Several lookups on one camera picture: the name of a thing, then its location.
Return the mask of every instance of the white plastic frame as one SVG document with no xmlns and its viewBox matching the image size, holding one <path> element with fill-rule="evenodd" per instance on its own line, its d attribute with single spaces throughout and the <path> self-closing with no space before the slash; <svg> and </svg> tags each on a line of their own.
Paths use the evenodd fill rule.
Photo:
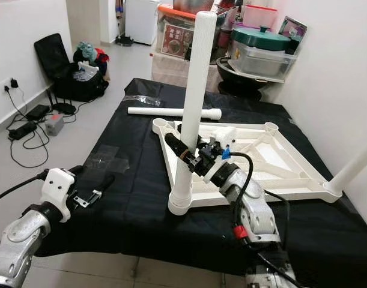
<svg viewBox="0 0 367 288">
<path fill-rule="evenodd" d="M 153 131 L 159 135 L 171 187 L 175 182 L 178 157 L 166 144 L 164 136 L 166 133 L 173 133 L 180 138 L 176 129 L 180 123 L 168 122 L 162 118 L 153 121 Z M 244 152 L 252 157 L 254 163 L 252 177 L 263 189 L 281 195 L 287 200 L 322 199 L 332 203 L 342 196 L 342 192 L 335 194 L 324 188 L 323 184 L 326 180 L 278 131 L 277 125 L 269 122 L 265 124 L 200 123 L 199 135 L 208 141 L 210 134 L 221 127 L 236 128 L 236 139 L 232 151 Z M 235 163 L 245 172 L 248 171 L 249 165 L 244 158 L 232 157 L 228 161 Z M 193 175 L 192 181 L 190 208 L 228 205 L 215 185 L 206 184 L 198 175 Z M 266 200 L 277 201 L 271 196 L 267 196 Z"/>
</svg>

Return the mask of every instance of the gray box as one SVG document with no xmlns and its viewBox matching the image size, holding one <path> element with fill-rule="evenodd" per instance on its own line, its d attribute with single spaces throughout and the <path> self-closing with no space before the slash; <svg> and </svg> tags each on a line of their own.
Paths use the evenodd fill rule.
<svg viewBox="0 0 367 288">
<path fill-rule="evenodd" d="M 64 126 L 63 116 L 59 114 L 52 115 L 45 123 L 47 135 L 56 136 Z"/>
</svg>

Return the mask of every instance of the black cable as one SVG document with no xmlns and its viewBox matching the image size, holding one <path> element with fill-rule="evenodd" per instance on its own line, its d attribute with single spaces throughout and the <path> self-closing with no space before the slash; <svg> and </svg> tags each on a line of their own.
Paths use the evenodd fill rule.
<svg viewBox="0 0 367 288">
<path fill-rule="evenodd" d="M 74 116 L 75 114 L 77 114 L 77 112 L 79 112 L 80 107 L 82 107 L 83 105 L 89 104 L 89 103 L 91 103 L 91 102 L 93 102 L 93 101 L 95 101 L 95 100 L 96 100 L 96 99 L 92 99 L 92 100 L 91 100 L 91 101 L 89 101 L 89 102 L 85 102 L 85 103 L 82 103 L 82 104 L 78 105 L 78 107 L 77 107 L 77 109 L 75 110 L 75 112 L 74 112 L 74 113 L 72 113 L 71 115 L 68 115 L 68 116 L 63 116 L 63 118 L 67 118 L 67 117 Z"/>
<path fill-rule="evenodd" d="M 278 275 L 280 275 L 281 277 L 283 277 L 284 279 L 286 279 L 287 281 L 289 281 L 291 284 L 295 285 L 296 287 L 298 287 L 298 288 L 304 288 L 304 286 L 302 286 L 299 282 L 297 282 L 297 280 L 291 278 L 291 276 L 289 276 L 286 273 L 284 273 L 284 271 L 280 270 L 277 266 L 275 266 L 274 264 L 272 264 L 261 253 L 256 253 L 256 255 L 266 265 L 266 267 L 268 267 L 272 271 L 278 273 Z"/>
<path fill-rule="evenodd" d="M 39 179 L 38 175 L 35 176 L 35 177 L 32 177 L 32 178 L 30 178 L 30 179 L 28 179 L 28 180 L 26 180 L 22 183 L 20 183 L 20 184 L 15 185 L 14 187 L 12 187 L 12 188 L 8 189 L 7 191 L 3 192 L 2 194 L 0 194 L 0 199 L 2 199 L 4 196 L 10 194 L 12 191 L 14 191 L 14 190 L 16 190 L 16 189 L 18 189 L 18 188 L 20 188 L 20 187 L 22 187 L 22 186 L 24 186 L 28 183 L 31 183 L 32 181 L 35 181 L 36 179 Z"/>
<path fill-rule="evenodd" d="M 253 160 L 250 158 L 250 156 L 248 156 L 245 153 L 231 152 L 230 156 L 241 156 L 241 157 L 246 158 L 249 162 L 249 173 L 247 174 L 247 178 L 246 178 L 246 181 L 243 184 L 241 192 L 239 193 L 237 199 L 235 200 L 235 206 L 234 206 L 234 213 L 233 213 L 234 214 L 234 224 L 235 225 L 240 225 L 239 215 L 240 215 L 241 201 L 242 201 L 242 197 L 244 195 L 244 192 L 246 191 L 247 186 L 250 183 L 251 176 L 253 175 L 254 165 L 253 165 Z"/>
<path fill-rule="evenodd" d="M 12 103 L 12 105 L 14 106 L 14 108 L 16 109 L 16 111 L 22 116 L 20 119 L 16 119 L 16 117 L 18 116 L 18 115 L 15 115 L 14 116 L 14 118 L 13 118 L 13 120 L 12 120 L 12 122 L 9 124 L 9 126 L 6 128 L 8 131 L 10 131 L 10 127 L 15 123 L 15 122 L 18 122 L 18 121 L 29 121 L 29 119 L 16 107 L 16 105 L 15 105 L 15 103 L 14 103 L 14 101 L 13 101 L 13 99 L 12 99 L 12 97 L 11 97 L 11 94 L 10 94 L 10 92 L 9 91 L 6 91 L 7 92 L 7 94 L 8 94 L 8 96 L 9 96 L 9 98 L 10 98 L 10 100 L 11 100 L 11 103 Z M 38 149 L 38 148 L 41 148 L 41 147 L 43 147 L 43 149 L 44 149 L 44 151 L 46 152 L 46 159 L 42 162 L 42 163 L 40 163 L 40 164 L 38 164 L 38 165 L 34 165 L 34 166 L 26 166 L 26 165 L 24 165 L 24 164 L 22 164 L 22 163 L 20 163 L 19 161 L 17 161 L 15 158 L 14 158 L 14 155 L 13 155 L 13 142 L 14 142 L 14 140 L 13 139 L 10 139 L 10 141 L 11 141 L 11 144 L 10 144 L 10 156 L 11 156 L 11 159 L 16 163 L 16 164 L 18 164 L 19 166 L 21 166 L 21 167 L 23 167 L 23 168 L 37 168 L 37 167 L 39 167 L 39 166 L 42 166 L 44 163 L 46 163 L 47 162 L 47 160 L 49 159 L 49 151 L 47 150 L 47 147 L 46 147 L 46 145 L 50 142 L 50 139 L 49 139 L 49 137 L 47 136 L 47 134 L 46 134 L 46 132 L 43 130 L 43 128 L 39 125 L 39 123 L 43 123 L 45 121 L 45 117 L 43 117 L 41 120 L 39 120 L 39 121 L 33 121 L 36 125 L 37 125 L 37 127 L 39 127 L 39 129 L 43 132 L 43 134 L 44 134 L 44 136 L 46 137 L 46 140 L 47 140 L 47 142 L 45 143 L 44 142 L 44 140 L 43 140 L 43 138 L 40 136 L 40 134 L 39 134 L 39 132 L 36 132 L 36 131 L 33 131 L 32 132 L 32 137 L 30 137 L 29 139 L 27 139 L 27 140 L 25 140 L 24 142 L 23 142 L 23 144 L 22 144 L 22 146 L 23 146 L 23 148 L 25 148 L 25 149 L 28 149 L 28 150 L 33 150 L 33 149 Z M 41 142 L 41 145 L 38 145 L 38 146 L 35 146 L 35 147 L 27 147 L 26 146 L 26 143 L 28 142 L 28 141 L 30 141 L 31 139 L 33 139 L 34 137 L 35 137 L 35 135 L 38 135 L 38 137 L 39 137 L 39 139 L 40 139 L 40 142 Z"/>
<path fill-rule="evenodd" d="M 14 108 L 16 109 L 16 111 L 19 113 L 19 114 L 21 114 L 24 118 L 26 118 L 27 119 L 27 117 L 15 106 L 15 103 L 14 103 L 14 101 L 13 101 L 13 98 L 11 97 L 11 94 L 10 94 L 10 92 L 9 91 L 6 91 L 7 92 L 7 94 L 8 94 L 8 96 L 9 96 L 9 98 L 10 98 L 10 100 L 11 100 L 11 103 L 12 103 L 12 105 L 14 106 Z"/>
<path fill-rule="evenodd" d="M 18 87 L 19 91 L 22 93 L 22 100 L 23 100 L 23 103 L 25 103 L 25 113 L 27 113 L 27 110 L 28 110 L 28 106 L 27 106 L 27 103 L 26 103 L 26 100 L 25 100 L 25 91 L 23 91 L 20 87 Z"/>
<path fill-rule="evenodd" d="M 244 195 L 244 192 L 246 191 L 247 186 L 249 185 L 249 182 L 251 180 L 251 176 L 253 174 L 253 161 L 250 158 L 250 156 L 248 156 L 245 153 L 241 153 L 241 152 L 231 152 L 230 153 L 231 156 L 241 156 L 244 157 L 248 160 L 249 162 L 249 172 L 247 174 L 247 178 L 246 181 L 241 189 L 241 192 L 239 193 L 236 201 L 235 201 L 235 207 L 234 207 L 234 224 L 235 225 L 240 225 L 240 220 L 239 215 L 240 215 L 240 204 L 241 204 L 241 200 L 242 197 Z M 290 220 L 290 204 L 288 203 L 288 201 L 286 199 L 284 199 L 281 196 L 278 196 L 276 194 L 273 194 L 271 192 L 265 191 L 268 195 L 271 195 L 273 197 L 276 197 L 278 199 L 281 199 L 282 201 L 284 201 L 286 203 L 286 207 L 287 207 L 287 224 L 288 221 Z M 287 245 L 287 234 L 288 234 L 288 225 L 286 224 L 286 228 L 285 228 L 285 237 L 284 237 L 284 247 Z M 255 251 L 250 244 L 247 242 L 247 240 L 244 240 L 244 244 L 251 250 L 253 251 L 258 258 L 271 270 L 275 271 L 276 273 L 278 273 L 281 277 L 283 277 L 284 279 L 286 279 L 287 281 L 289 281 L 290 283 L 292 283 L 293 285 L 295 285 L 298 288 L 303 288 L 303 286 L 298 283 L 295 279 L 291 278 L 289 275 L 287 275 L 286 273 L 284 273 L 283 271 L 281 271 L 278 267 L 276 267 L 274 264 L 272 264 L 269 260 L 267 260 L 261 253 Z"/>
<path fill-rule="evenodd" d="M 75 116 L 75 119 L 72 120 L 72 121 L 68 121 L 68 122 L 65 122 L 65 124 L 68 124 L 68 123 L 74 123 L 76 121 L 76 114 L 73 114 Z"/>
<path fill-rule="evenodd" d="M 7 126 L 6 130 L 10 131 L 10 127 L 15 123 L 15 122 L 27 122 L 28 120 L 23 120 L 26 119 L 26 117 L 21 117 L 20 119 L 16 119 L 16 117 L 20 116 L 19 114 L 15 115 L 13 120 L 11 121 L 11 123 Z"/>
<path fill-rule="evenodd" d="M 281 200 L 282 202 L 284 202 L 285 206 L 286 206 L 286 222 L 285 222 L 285 232 L 284 232 L 284 240 L 282 241 L 282 247 L 284 250 L 287 250 L 287 241 L 289 238 L 289 222 L 290 222 L 290 203 L 289 201 L 287 201 L 285 198 L 283 198 L 280 195 L 274 194 L 272 192 L 269 192 L 267 190 L 265 190 L 265 193 L 273 196 L 279 200 Z"/>
<path fill-rule="evenodd" d="M 33 131 L 33 132 L 32 132 L 32 133 L 33 133 L 33 136 L 32 136 L 31 138 L 29 138 L 29 139 L 27 139 L 27 140 L 25 140 L 25 141 L 23 142 L 23 147 L 24 147 L 25 149 L 27 149 L 27 150 L 37 149 L 37 148 L 43 147 L 43 146 L 47 145 L 48 143 L 50 143 L 50 138 L 49 138 L 49 136 L 47 136 L 47 134 L 44 132 L 43 128 L 42 128 L 38 123 L 37 123 L 37 126 L 42 130 L 42 132 L 43 132 L 44 136 L 46 136 L 47 142 L 46 142 L 46 143 L 44 143 L 44 141 L 42 141 L 42 144 L 41 144 L 41 145 L 38 145 L 38 146 L 35 146 L 35 147 L 27 147 L 27 146 L 26 146 L 26 143 L 27 143 L 28 141 L 30 141 L 32 138 L 34 138 L 34 137 L 35 137 L 35 131 Z"/>
</svg>

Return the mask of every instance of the table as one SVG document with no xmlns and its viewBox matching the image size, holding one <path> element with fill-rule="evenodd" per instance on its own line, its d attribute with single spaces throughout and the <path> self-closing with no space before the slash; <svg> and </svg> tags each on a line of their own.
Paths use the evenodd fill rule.
<svg viewBox="0 0 367 288">
<path fill-rule="evenodd" d="M 181 217 L 170 214 L 169 180 L 158 136 L 151 131 L 153 117 L 127 115 L 129 106 L 153 107 L 131 100 L 132 95 L 155 97 L 150 99 L 154 104 L 160 101 L 160 107 L 181 108 L 185 89 L 133 79 L 125 92 L 125 99 L 86 160 L 88 168 L 79 177 L 77 189 L 87 198 L 105 173 L 113 173 L 115 182 L 92 208 L 77 210 L 67 223 L 54 227 L 37 255 L 124 253 L 243 275 L 252 259 L 234 240 L 228 207 L 190 209 Z M 294 147 L 331 179 L 307 137 L 282 106 L 206 93 L 203 108 L 213 107 L 222 109 L 222 122 L 274 122 Z M 284 207 L 279 202 L 269 205 L 281 232 Z M 333 204 L 321 200 L 291 202 L 288 247 L 297 279 L 303 284 L 367 287 L 367 226 L 345 196 Z"/>
</svg>

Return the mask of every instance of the white bracket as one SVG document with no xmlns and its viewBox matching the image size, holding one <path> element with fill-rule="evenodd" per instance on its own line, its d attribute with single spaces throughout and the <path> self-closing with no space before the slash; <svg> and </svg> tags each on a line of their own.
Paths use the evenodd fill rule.
<svg viewBox="0 0 367 288">
<path fill-rule="evenodd" d="M 54 168 L 49 170 L 41 189 L 40 203 L 47 201 L 57 207 L 63 215 L 62 223 L 65 223 L 71 216 L 65 202 L 68 198 L 67 193 L 74 182 L 74 177 L 70 174 L 59 168 Z"/>
</svg>

